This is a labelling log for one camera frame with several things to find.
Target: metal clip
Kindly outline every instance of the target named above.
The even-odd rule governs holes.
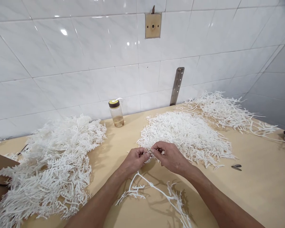
[[[238,171],[242,171],[242,170],[240,169],[240,167],[242,167],[240,164],[231,166],[231,168],[233,168],[233,169],[236,169],[236,170],[238,170]]]

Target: white artificial coral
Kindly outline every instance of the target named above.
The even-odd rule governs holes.
[[[189,113],[194,113],[196,109],[201,110],[202,115],[213,118],[218,127],[231,127],[240,132],[246,131],[258,136],[265,136],[278,129],[276,126],[253,119],[259,116],[242,109],[241,98],[224,98],[223,93],[208,92],[201,97],[185,101],[183,107],[176,109]]]
[[[106,127],[90,117],[68,117],[44,125],[28,138],[20,165],[4,168],[10,190],[0,201],[0,227],[20,227],[33,214],[67,219],[90,197],[87,153],[99,146]]]
[[[183,228],[192,228],[191,223],[190,223],[190,219],[189,216],[183,212],[182,206],[183,203],[181,201],[181,192],[179,195],[177,195],[173,190],[172,190],[172,186],[175,185],[176,183],[173,183],[171,185],[169,185],[169,182],[167,182],[167,188],[168,188],[168,192],[169,192],[169,196],[166,195],[162,190],[160,190],[159,188],[155,187],[153,183],[151,183],[150,181],[148,181],[146,178],[144,178],[139,172],[137,172],[137,174],[135,174],[135,176],[133,177],[130,186],[129,186],[129,190],[125,191],[122,196],[118,199],[116,205],[120,204],[124,198],[126,198],[127,196],[133,196],[135,198],[140,197],[145,199],[146,197],[141,195],[138,191],[140,189],[143,189],[145,186],[144,185],[140,185],[138,186],[133,186],[133,182],[134,179],[140,176],[142,179],[144,179],[152,188],[155,188],[157,191],[159,191],[160,193],[163,194],[163,196],[165,196],[167,198],[167,200],[169,201],[169,203],[172,205],[172,207],[174,207],[174,209],[181,215],[180,220],[181,223],[183,224]]]
[[[206,168],[219,167],[220,158],[235,158],[230,142],[209,127],[200,115],[173,111],[146,119],[149,125],[136,142],[140,147],[151,149],[158,141],[174,143],[190,162],[202,162]]]

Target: metal bracket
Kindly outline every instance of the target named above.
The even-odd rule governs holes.
[[[179,67],[176,69],[174,85],[173,85],[172,95],[171,95],[171,100],[170,100],[170,106],[176,105],[177,97],[178,97],[178,94],[181,88],[181,80],[183,79],[184,71],[185,71],[184,67]]]

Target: wall plate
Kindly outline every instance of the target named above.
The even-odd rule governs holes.
[[[162,14],[145,14],[146,27],[145,27],[145,38],[160,38],[161,37],[161,27],[162,27]]]

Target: tabletop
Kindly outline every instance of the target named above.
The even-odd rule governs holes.
[[[88,187],[95,194],[109,176],[119,167],[127,156],[127,151],[137,147],[136,141],[148,121],[146,116],[172,111],[175,106],[131,114],[124,117],[125,124],[116,128],[112,119],[104,120],[107,139],[95,150],[89,152],[92,165],[92,179]],[[221,159],[220,167],[214,170],[195,164],[224,194],[252,215],[266,228],[285,228],[285,142],[274,141],[249,133],[227,128],[217,130],[232,145],[232,153],[238,160]],[[269,137],[282,139],[283,130],[271,133]],[[26,144],[26,137],[7,140],[0,144],[0,154],[19,152]],[[232,169],[234,164],[241,164],[242,171]],[[146,164],[140,173],[159,189],[168,193],[167,181],[177,182],[175,189],[182,191],[184,210],[189,214],[192,225],[198,228],[218,227],[211,212],[194,189],[183,177],[171,173],[155,160]],[[128,179],[120,188],[118,196],[129,188]],[[104,227],[182,227],[179,214],[172,208],[160,192],[148,184],[136,179],[136,184],[145,184],[142,191],[146,199],[127,197],[118,205],[111,207]],[[30,217],[23,227],[64,227],[66,221],[59,215],[49,219]]]

